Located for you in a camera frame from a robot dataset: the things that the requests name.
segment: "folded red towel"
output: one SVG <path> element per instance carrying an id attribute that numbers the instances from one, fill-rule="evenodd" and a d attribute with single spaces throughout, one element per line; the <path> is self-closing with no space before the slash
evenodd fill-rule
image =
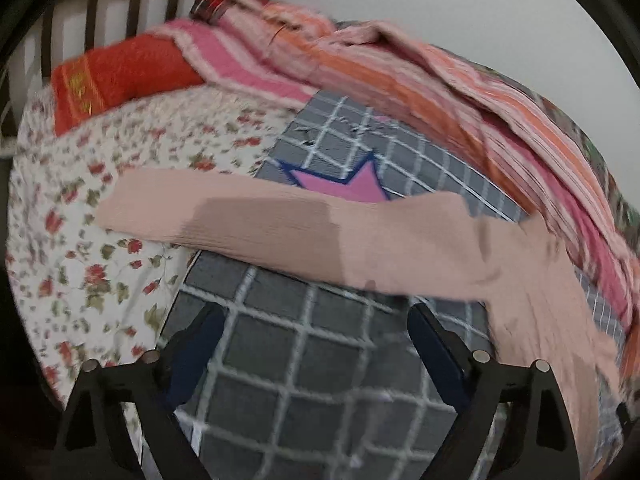
<path id="1" fill-rule="evenodd" d="M 172 40 L 142 34 L 94 48 L 51 75 L 56 135 L 126 101 L 203 84 Z"/>

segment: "white floral fabric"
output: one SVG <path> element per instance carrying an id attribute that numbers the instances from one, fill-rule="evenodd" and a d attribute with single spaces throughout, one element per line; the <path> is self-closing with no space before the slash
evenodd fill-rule
<path id="1" fill-rule="evenodd" d="M 293 113 L 200 86 L 130 102 L 57 138 L 53 107 L 45 88 L 25 108 L 6 261 L 31 344 L 65 403 L 86 359 L 123 364 L 155 346 L 194 255 L 94 225 L 118 176 L 140 166 L 254 174 Z"/>

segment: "white wall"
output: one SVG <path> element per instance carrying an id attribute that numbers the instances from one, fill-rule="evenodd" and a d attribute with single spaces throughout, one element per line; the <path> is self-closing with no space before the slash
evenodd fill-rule
<path id="1" fill-rule="evenodd" d="M 183 12 L 190 1 L 181 1 Z M 316 7 L 338 19 L 392 20 L 426 41 L 491 66 L 540 92 L 593 139 L 626 197 L 640 206 L 640 164 L 636 163 L 640 89 L 575 0 L 289 1 Z M 165 3 L 148 0 L 143 6 L 142 28 L 162 20 Z M 98 22 L 98 44 L 109 44 L 124 36 L 126 3 L 107 5 L 100 0 L 100 5 L 105 7 L 105 23 Z M 82 51 L 84 9 L 81 2 L 71 7 L 65 11 L 71 18 L 54 28 L 55 61 Z M 39 31 L 20 49 L 12 73 L 24 69 L 37 80 L 39 61 L 33 59 L 39 59 Z M 18 84 L 14 98 L 24 100 L 18 94 L 28 85 Z"/>

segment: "gray checkered fabric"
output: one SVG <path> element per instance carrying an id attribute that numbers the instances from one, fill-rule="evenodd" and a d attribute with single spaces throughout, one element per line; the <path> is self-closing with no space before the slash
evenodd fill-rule
<path id="1" fill-rule="evenodd" d="M 393 198 L 450 190 L 472 215 L 518 221 L 524 212 L 484 176 L 424 136 L 347 98 L 317 94 L 276 143 L 257 177 L 287 183 L 276 160 L 345 177 L 374 150 Z M 576 270 L 594 320 L 624 335 L 602 295 Z M 228 309 L 225 332 L 193 398 L 176 411 L 193 449 L 220 480 L 417 480 L 455 418 L 406 334 L 425 303 L 470 349 L 494 354 L 481 303 L 366 293 L 259 269 L 202 252 L 161 333 L 189 325 L 207 301 Z M 620 438 L 600 388 L 596 459 Z M 501 407 L 473 479 L 485 478 L 506 420 Z M 159 478 L 148 450 L 143 468 Z"/>

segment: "silver screw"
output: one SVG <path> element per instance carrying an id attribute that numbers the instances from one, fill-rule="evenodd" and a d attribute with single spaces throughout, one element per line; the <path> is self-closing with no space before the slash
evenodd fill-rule
<path id="1" fill-rule="evenodd" d="M 547 363 L 542 359 L 538 359 L 536 361 L 536 368 L 544 374 L 546 374 L 549 370 L 551 370 L 551 366 L 549 366 L 549 363 Z"/>
<path id="2" fill-rule="evenodd" d="M 140 360 L 148 365 L 155 363 L 159 358 L 160 352 L 158 350 L 147 350 L 140 356 Z"/>
<path id="3" fill-rule="evenodd" d="M 93 372 L 99 366 L 100 363 L 96 359 L 89 359 L 88 361 L 82 363 L 82 371 Z"/>
<path id="4" fill-rule="evenodd" d="M 488 363 L 491 360 L 491 356 L 484 350 L 476 350 L 474 352 L 474 359 L 479 363 Z"/>

